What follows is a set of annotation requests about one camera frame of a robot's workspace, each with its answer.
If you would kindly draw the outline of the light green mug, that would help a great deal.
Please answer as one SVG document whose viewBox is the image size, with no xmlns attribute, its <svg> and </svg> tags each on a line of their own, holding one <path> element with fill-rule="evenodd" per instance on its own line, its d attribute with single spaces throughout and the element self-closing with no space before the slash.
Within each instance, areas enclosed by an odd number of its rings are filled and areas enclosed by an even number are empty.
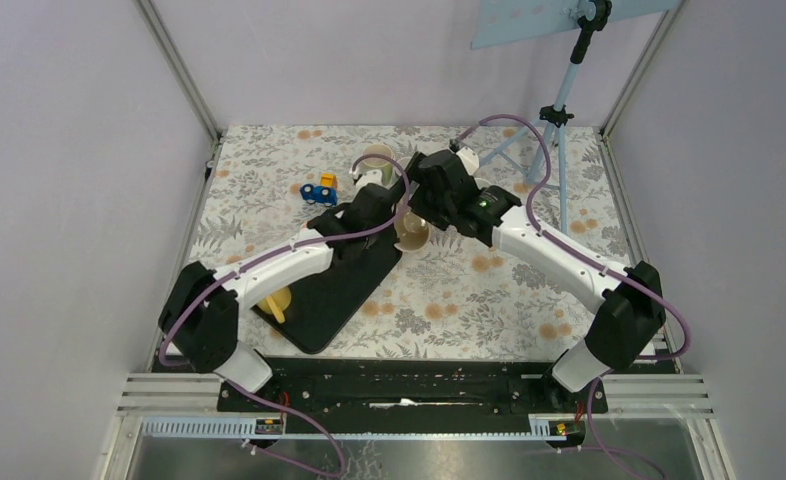
<svg viewBox="0 0 786 480">
<path fill-rule="evenodd" d="M 367 146 L 362 155 L 369 155 L 359 165 L 361 173 L 378 171 L 381 174 L 381 184 L 388 187 L 394 180 L 394 167 L 387 159 L 394 158 L 392 149 L 383 144 L 372 144 Z"/>
</svg>

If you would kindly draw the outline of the yellow mug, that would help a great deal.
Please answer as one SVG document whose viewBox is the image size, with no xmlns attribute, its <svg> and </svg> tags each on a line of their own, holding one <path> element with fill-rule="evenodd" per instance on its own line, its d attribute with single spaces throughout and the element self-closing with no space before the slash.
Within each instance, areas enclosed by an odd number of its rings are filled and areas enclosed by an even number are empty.
<svg viewBox="0 0 786 480">
<path fill-rule="evenodd" d="M 292 293 L 289 287 L 283 287 L 272 292 L 256 303 L 256 307 L 266 315 L 272 316 L 278 324 L 286 322 L 286 310 L 292 302 Z"/>
</svg>

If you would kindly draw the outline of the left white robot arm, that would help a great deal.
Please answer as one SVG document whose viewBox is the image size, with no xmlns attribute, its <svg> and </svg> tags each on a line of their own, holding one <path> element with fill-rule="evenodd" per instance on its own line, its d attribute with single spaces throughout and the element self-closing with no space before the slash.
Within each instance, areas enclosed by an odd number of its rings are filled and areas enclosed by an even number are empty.
<svg viewBox="0 0 786 480">
<path fill-rule="evenodd" d="M 280 387 L 266 359 L 238 338 L 241 307 L 288 288 L 288 318 L 314 333 L 337 334 L 401 257 L 393 221 L 405 192 L 368 184 L 250 260 L 218 269 L 199 261 L 185 266 L 158 320 L 159 361 L 170 365 L 167 351 L 175 348 L 181 365 L 232 382 L 254 410 L 273 407 Z"/>
</svg>

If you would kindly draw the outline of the cream floral mug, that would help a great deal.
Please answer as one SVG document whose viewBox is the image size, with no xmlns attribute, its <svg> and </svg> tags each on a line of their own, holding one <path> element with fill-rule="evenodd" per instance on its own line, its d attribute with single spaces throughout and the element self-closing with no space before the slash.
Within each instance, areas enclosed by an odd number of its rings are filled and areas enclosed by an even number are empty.
<svg viewBox="0 0 786 480">
<path fill-rule="evenodd" d="M 408 211 L 394 223 L 394 229 L 397 235 L 394 247 L 403 253 L 413 253 L 428 243 L 431 225 Z"/>
</svg>

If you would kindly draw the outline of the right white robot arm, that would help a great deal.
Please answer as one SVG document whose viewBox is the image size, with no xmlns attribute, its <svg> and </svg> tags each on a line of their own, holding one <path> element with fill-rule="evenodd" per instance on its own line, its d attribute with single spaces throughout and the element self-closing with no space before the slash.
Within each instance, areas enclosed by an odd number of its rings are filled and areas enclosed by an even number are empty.
<svg viewBox="0 0 786 480">
<path fill-rule="evenodd" d="M 515 194 L 479 185 L 473 175 L 477 167 L 468 148 L 415 153 L 406 168 L 414 189 L 408 205 L 440 230 L 454 228 L 529 263 L 593 314 L 585 336 L 551 366 L 542 386 L 546 405 L 566 412 L 595 378 L 640 358 L 663 326 L 660 275 L 645 262 L 627 267 L 605 260 L 540 223 Z"/>
</svg>

